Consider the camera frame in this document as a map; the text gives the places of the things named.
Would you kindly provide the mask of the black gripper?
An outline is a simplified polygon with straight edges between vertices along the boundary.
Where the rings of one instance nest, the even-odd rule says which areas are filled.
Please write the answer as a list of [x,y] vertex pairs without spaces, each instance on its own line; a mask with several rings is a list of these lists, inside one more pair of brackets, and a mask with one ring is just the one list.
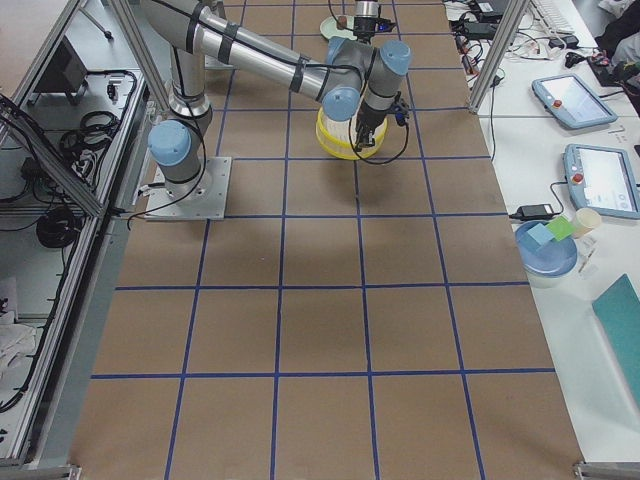
[[378,33],[390,32],[392,21],[382,17],[355,16],[352,33],[359,42],[370,42]]
[[392,115],[400,127],[407,125],[409,105],[397,91],[392,97],[380,97],[367,92],[356,117],[356,148],[372,148],[376,145],[375,129],[378,128],[387,115]]

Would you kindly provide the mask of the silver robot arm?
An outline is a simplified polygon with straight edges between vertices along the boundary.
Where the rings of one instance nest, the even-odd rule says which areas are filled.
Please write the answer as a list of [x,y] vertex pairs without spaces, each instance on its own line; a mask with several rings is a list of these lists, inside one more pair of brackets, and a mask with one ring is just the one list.
[[204,151],[212,119],[204,79],[208,56],[315,100],[332,121],[353,120],[356,151],[374,146],[374,132],[387,116],[406,123],[408,108],[399,89],[412,53],[397,40],[371,45],[382,21],[373,1],[357,2],[355,37],[331,38],[323,62],[227,20],[200,1],[144,1],[141,7],[171,47],[168,100],[173,117],[152,128],[148,147],[174,201],[200,199],[211,183]]
[[356,1],[353,22],[353,35],[361,43],[369,44],[378,33],[393,30],[396,24],[381,16],[381,6],[378,1]]

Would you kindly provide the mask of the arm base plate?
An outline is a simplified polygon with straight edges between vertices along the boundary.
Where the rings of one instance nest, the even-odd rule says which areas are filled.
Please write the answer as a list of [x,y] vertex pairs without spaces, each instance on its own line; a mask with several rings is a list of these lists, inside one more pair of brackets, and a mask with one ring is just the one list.
[[197,221],[225,218],[232,169],[231,157],[208,157],[203,178],[184,185],[166,183],[159,166],[154,181],[162,183],[148,196],[145,219],[158,221]]
[[221,62],[214,56],[205,55],[204,65],[206,70],[234,70],[235,66]]

